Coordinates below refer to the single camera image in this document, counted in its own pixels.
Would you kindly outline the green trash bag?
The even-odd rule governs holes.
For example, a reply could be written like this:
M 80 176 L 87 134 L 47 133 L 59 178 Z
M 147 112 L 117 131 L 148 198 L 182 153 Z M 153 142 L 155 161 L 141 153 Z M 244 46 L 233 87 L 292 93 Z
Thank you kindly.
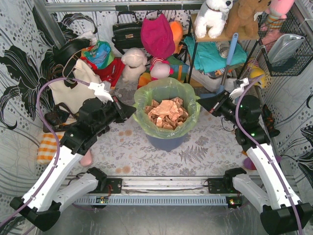
M 175 130 L 167 130 L 157 127 L 145 111 L 145 107 L 152 104 L 152 101 L 161 102 L 173 98 L 181 98 L 182 106 L 188 113 L 186 121 Z M 139 88 L 134 94 L 133 114 L 134 120 L 139 124 L 143 131 L 154 138 L 173 139 L 187 134 L 197 123 L 200 114 L 199 99 L 195 95 L 194 89 L 189 84 L 180 83 L 174 78 L 155 80 Z

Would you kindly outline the blue trash bin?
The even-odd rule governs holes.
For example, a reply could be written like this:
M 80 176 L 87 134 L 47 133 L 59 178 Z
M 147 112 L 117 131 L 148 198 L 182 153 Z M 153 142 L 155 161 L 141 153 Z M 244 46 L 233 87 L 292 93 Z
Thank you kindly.
M 182 137 L 173 138 L 173 139 L 160 139 L 151 137 L 146 134 L 146 137 L 150 144 L 154 146 L 156 149 L 163 150 L 166 152 L 170 152 L 179 146 L 182 145 L 182 143 L 186 140 L 188 134 L 185 134 Z

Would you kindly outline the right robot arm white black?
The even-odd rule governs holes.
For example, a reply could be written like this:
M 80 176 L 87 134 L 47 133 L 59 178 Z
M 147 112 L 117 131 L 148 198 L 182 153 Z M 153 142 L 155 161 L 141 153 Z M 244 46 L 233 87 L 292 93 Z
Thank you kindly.
M 234 104 L 230 93 L 224 90 L 197 102 L 213 116 L 224 117 L 236 126 L 236 140 L 253 162 L 264 185 L 260 188 L 245 170 L 234 168 L 224 174 L 225 187 L 240 192 L 257 209 L 267 234 L 301 233 L 313 215 L 313 208 L 294 192 L 274 156 L 270 140 L 259 123 L 260 100 L 253 95 L 243 95 Z

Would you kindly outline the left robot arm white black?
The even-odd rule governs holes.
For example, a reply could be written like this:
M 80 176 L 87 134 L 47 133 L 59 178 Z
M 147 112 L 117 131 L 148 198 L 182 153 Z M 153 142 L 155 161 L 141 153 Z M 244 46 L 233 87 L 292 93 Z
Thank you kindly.
M 111 190 L 107 175 L 92 167 L 75 182 L 60 189 L 61 184 L 97 142 L 98 136 L 109 131 L 112 122 L 124 123 L 136 108 L 113 96 L 101 101 L 90 98 L 79 109 L 79 116 L 64 133 L 57 152 L 35 185 L 22 197 L 12 199 L 10 206 L 45 232 L 58 221 L 61 213 L 77 199 L 92 191 Z

